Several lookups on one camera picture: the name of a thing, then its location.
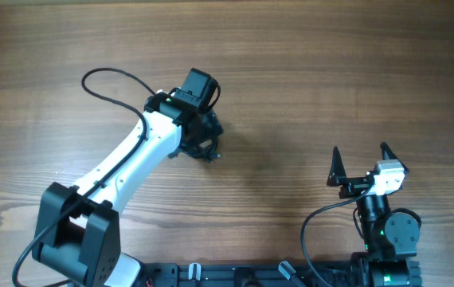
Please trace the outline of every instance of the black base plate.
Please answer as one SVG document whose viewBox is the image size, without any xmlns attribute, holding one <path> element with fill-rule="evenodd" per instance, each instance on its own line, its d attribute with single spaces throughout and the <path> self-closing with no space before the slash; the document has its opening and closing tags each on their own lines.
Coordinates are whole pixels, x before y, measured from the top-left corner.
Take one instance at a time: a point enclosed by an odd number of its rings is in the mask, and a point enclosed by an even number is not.
<svg viewBox="0 0 454 287">
<path fill-rule="evenodd" d="M 321 287 L 305 265 L 294 266 L 296 275 L 310 287 Z M 354 281 L 350 261 L 316 262 L 315 267 L 326 281 L 333 286 L 351 287 L 358 284 Z M 236 269 L 252 270 L 253 279 L 264 287 L 296 287 L 278 271 L 278 265 L 203 265 L 200 281 L 188 279 L 188 265 L 176 264 L 144 264 L 143 275 L 135 286 L 143 287 L 256 287 L 253 284 L 244 284 L 248 280 L 235 278 Z"/>
</svg>

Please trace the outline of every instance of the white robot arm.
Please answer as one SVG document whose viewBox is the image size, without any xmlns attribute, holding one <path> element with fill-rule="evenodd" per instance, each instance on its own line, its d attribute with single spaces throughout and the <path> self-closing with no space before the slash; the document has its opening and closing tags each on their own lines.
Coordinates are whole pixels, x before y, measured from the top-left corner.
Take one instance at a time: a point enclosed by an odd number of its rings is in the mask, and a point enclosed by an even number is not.
<svg viewBox="0 0 454 287">
<path fill-rule="evenodd" d="M 85 79 L 99 71 L 122 73 L 146 87 L 153 96 L 143 114 L 88 89 Z M 82 86 L 93 96 L 132 110 L 140 120 L 92 171 L 71 187 L 53 183 L 41 196 L 34 240 L 14 267 L 17 287 L 23 286 L 18 271 L 30 251 L 36 261 L 68 277 L 72 285 L 131 286 L 141 265 L 120 252 L 119 216 L 128 201 L 167 156 L 183 152 L 209 161 L 218 157 L 217 137 L 223 129 L 212 107 L 220 96 L 220 86 L 209 74 L 191 69 L 181 88 L 157 94 L 129 73 L 101 68 L 87 73 Z M 217 98 L 209 104 L 215 91 Z M 211 144 L 201 147 L 206 141 Z"/>
</svg>

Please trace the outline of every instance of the wooden surface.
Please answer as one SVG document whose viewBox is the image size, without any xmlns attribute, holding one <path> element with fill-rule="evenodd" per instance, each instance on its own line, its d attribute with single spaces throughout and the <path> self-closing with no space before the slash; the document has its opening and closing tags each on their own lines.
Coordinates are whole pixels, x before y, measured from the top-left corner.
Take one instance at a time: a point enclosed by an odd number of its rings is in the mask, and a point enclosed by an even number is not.
<svg viewBox="0 0 454 287">
<path fill-rule="evenodd" d="M 45 188 L 91 170 L 136 122 L 81 90 L 101 66 L 165 90 L 196 67 L 222 87 L 221 159 L 163 161 L 123 214 L 125 252 L 302 261 L 304 218 L 339 200 L 325 184 L 332 148 L 360 176 L 385 140 L 411 170 L 390 204 L 422 217 L 425 286 L 454 286 L 454 4 L 336 3 L 0 8 L 0 286 L 33 237 Z M 90 85 L 139 108 L 147 98 L 118 75 Z M 313 258 L 363 250 L 353 208 L 313 220 Z M 59 278 L 32 259 L 22 268 L 30 285 Z"/>
<path fill-rule="evenodd" d="M 212 0 L 224 2 L 229 0 Z M 208 0 L 0 0 L 0 6 L 17 5 L 63 5 L 63 4 L 100 4 L 100 3 L 146 3 L 146 2 L 209 2 Z"/>
</svg>

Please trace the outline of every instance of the black mount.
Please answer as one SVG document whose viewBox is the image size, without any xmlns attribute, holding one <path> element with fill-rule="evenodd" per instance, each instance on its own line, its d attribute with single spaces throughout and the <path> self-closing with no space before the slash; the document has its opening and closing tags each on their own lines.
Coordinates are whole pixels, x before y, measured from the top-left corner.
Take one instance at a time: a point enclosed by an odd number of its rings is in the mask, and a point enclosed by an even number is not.
<svg viewBox="0 0 454 287">
<path fill-rule="evenodd" d="M 380 147 L 383 160 L 399 160 L 399 158 L 389 148 L 388 144 L 382 142 Z M 404 168 L 404 173 L 408 174 L 409 169 L 406 167 L 406 165 L 404 165 L 402 162 L 401 165 Z M 366 176 L 364 177 L 348 178 L 346 170 L 344 169 L 344 164 L 342 163 L 342 157 L 340 156 L 339 148 L 334 147 L 330 174 L 328 175 L 326 185 L 328 185 L 329 187 L 340 187 L 340 199 L 354 198 L 359 196 L 363 191 L 366 191 L 374 184 L 374 173 L 376 173 L 375 169 L 374 171 L 368 171 L 366 173 Z"/>
<path fill-rule="evenodd" d="M 52 183 L 41 196 L 37 215 L 37 236 L 67 206 L 81 198 L 75 187 Z M 121 253 L 119 214 L 110 202 L 98 204 L 85 199 L 71 214 L 88 216 L 81 228 L 61 220 L 33 249 L 33 259 L 47 265 L 67 278 L 85 286 L 102 285 L 112 273 Z"/>
<path fill-rule="evenodd" d="M 191 69 L 181 88 L 149 97 L 145 105 L 146 112 L 160 112 L 172 118 L 174 124 L 183 127 L 179 148 L 169 157 L 175 157 L 181 151 L 209 161 L 219 157 L 216 153 L 217 138 L 224 130 L 212 109 L 216 100 L 208 106 L 217 89 L 217 81 L 209 74 Z"/>
</svg>

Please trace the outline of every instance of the wire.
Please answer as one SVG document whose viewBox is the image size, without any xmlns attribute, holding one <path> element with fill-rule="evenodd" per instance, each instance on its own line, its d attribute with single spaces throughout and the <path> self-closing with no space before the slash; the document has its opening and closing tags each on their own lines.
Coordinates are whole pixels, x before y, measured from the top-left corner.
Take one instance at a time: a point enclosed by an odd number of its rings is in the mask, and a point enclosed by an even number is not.
<svg viewBox="0 0 454 287">
<path fill-rule="evenodd" d="M 177 90 L 178 88 L 172 88 L 167 95 L 172 96 L 172 94 L 175 93 Z"/>
<path fill-rule="evenodd" d="M 421 218 L 418 214 L 416 214 L 414 211 L 412 210 L 409 210 L 407 208 L 396 208 L 394 210 L 392 210 L 392 213 L 393 214 L 396 214 L 396 213 L 405 213 L 405 214 L 408 214 L 408 215 L 411 215 L 411 217 L 413 217 L 417 223 L 418 223 L 418 228 L 421 228 Z"/>
<path fill-rule="evenodd" d="M 211 109 L 214 107 L 214 105 L 218 102 L 218 99 L 220 98 L 220 85 L 217 85 L 217 98 L 214 99 L 213 103 L 209 105 L 209 107 L 206 109 L 206 112 L 211 111 Z"/>
<path fill-rule="evenodd" d="M 108 71 L 108 72 L 116 72 L 116 73 L 121 73 L 127 77 L 130 77 L 132 79 L 134 79 L 135 81 L 138 81 L 144 88 L 146 88 L 153 96 L 156 95 L 155 92 L 149 88 L 148 85 L 146 85 L 146 83 L 144 83 L 143 81 L 141 81 L 139 78 L 135 77 L 134 75 L 130 74 L 130 73 L 127 73 L 127 72 L 124 72 L 123 70 L 120 70 L 120 69 L 114 69 L 114 68 L 98 68 L 98 69 L 93 69 L 89 72 L 87 72 L 83 77 L 82 77 L 82 81 L 81 81 L 81 84 L 82 84 L 82 88 L 85 90 L 85 92 L 88 92 L 89 94 L 101 99 L 101 100 L 106 100 L 108 102 L 111 102 L 113 104 L 117 104 L 123 108 L 127 108 L 129 109 L 130 111 L 134 112 L 137 116 L 139 116 L 140 120 L 142 121 L 142 125 L 143 125 L 143 131 L 142 131 L 142 135 L 139 137 L 139 140 L 137 141 L 137 143 L 135 144 L 135 146 L 103 177 L 101 178 L 100 180 L 98 180 L 94 186 L 91 187 L 90 190 L 88 190 L 87 192 L 85 192 L 79 200 L 77 200 L 76 202 L 74 202 L 73 204 L 71 204 L 68 208 L 66 208 L 59 217 L 57 217 L 54 221 L 52 221 L 52 223 L 50 223 L 46 228 L 43 229 L 42 232 L 40 232 L 30 243 L 29 245 L 25 248 L 25 250 L 22 252 L 22 254 L 20 255 L 20 257 L 18 258 L 17 262 L 14 264 L 14 267 L 13 267 L 13 273 L 11 274 L 11 280 L 14 284 L 14 286 L 16 287 L 25 287 L 23 284 L 20 283 L 20 281 L 18 280 L 18 273 L 20 272 L 20 268 L 22 267 L 22 263 L 23 261 L 27 258 L 27 256 L 29 255 L 30 251 L 34 249 L 34 247 L 36 247 L 36 245 L 38 243 L 41 242 L 41 240 L 43 239 L 43 237 L 45 235 L 47 235 L 47 233 L 54 227 L 56 226 L 62 219 L 66 218 L 69 216 L 69 214 L 74 211 L 83 201 L 85 201 L 87 199 L 87 197 L 89 195 L 91 195 L 94 191 L 96 191 L 99 187 L 103 186 L 103 184 L 121 167 L 123 166 L 123 164 L 125 164 L 129 159 L 130 157 L 137 151 L 137 149 L 140 147 L 140 145 L 142 144 L 142 142 L 146 139 L 146 134 L 147 134 L 147 123 L 144 119 L 144 116 L 141 112 L 139 112 L 139 110 L 137 110 L 136 108 L 133 108 L 132 106 L 130 106 L 129 104 L 125 104 L 121 101 L 118 101 L 118 100 L 114 100 L 112 98 L 109 98 L 109 97 L 106 97 L 106 96 L 101 96 L 100 94 L 96 93 L 96 92 L 93 92 L 91 91 L 86 85 L 85 85 L 85 80 L 91 76 L 93 73 L 97 73 L 97 72 L 103 72 L 103 71 Z"/>
<path fill-rule="evenodd" d="M 356 198 L 349 199 L 349 200 L 346 200 L 346 201 L 343 201 L 343 202 L 339 202 L 339 203 L 336 203 L 336 204 L 332 204 L 330 206 L 325 206 L 323 208 L 319 208 L 318 210 L 316 210 L 316 211 L 312 212 L 310 215 L 308 215 L 307 218 L 305 219 L 305 221 L 303 222 L 303 225 L 301 226 L 301 249 L 303 251 L 303 255 L 305 256 L 305 259 L 307 260 L 308 266 L 310 267 L 310 269 L 312 270 L 314 275 L 327 287 L 331 287 L 331 285 L 329 285 L 326 282 L 326 280 L 324 280 L 324 278 L 321 277 L 321 275 L 319 275 L 317 270 L 314 268 L 314 265 L 312 265 L 312 260 L 310 259 L 310 256 L 308 256 L 307 247 L 305 246 L 305 228 L 307 227 L 308 222 L 314 216 L 316 216 L 317 214 L 320 214 L 321 212 L 326 211 L 326 210 L 330 210 L 332 208 L 341 207 L 341 206 L 345 206 L 347 204 L 353 203 L 353 202 L 361 199 L 362 197 L 364 197 L 368 192 L 369 192 L 369 189 L 367 189 L 366 191 L 363 191 Z"/>
<path fill-rule="evenodd" d="M 360 230 L 360 226 L 358 226 L 358 219 L 356 218 L 356 211 L 358 211 L 358 208 L 354 208 L 353 210 L 353 221 L 354 221 L 354 226 L 356 226 L 356 230 L 358 231 L 358 234 L 360 234 L 360 237 L 365 240 L 365 238 L 363 237 L 363 233 L 362 231 Z"/>
</svg>

